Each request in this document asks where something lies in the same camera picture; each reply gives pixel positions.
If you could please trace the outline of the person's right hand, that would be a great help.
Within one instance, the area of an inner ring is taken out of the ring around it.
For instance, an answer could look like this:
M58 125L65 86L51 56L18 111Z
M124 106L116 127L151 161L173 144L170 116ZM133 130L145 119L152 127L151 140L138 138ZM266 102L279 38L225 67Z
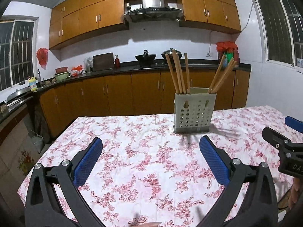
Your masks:
M293 179L293 185L291 187L290 196L288 199L289 209L292 209L295 206L295 204L297 203L299 196L300 196L301 185L302 185L302 182L299 178Z

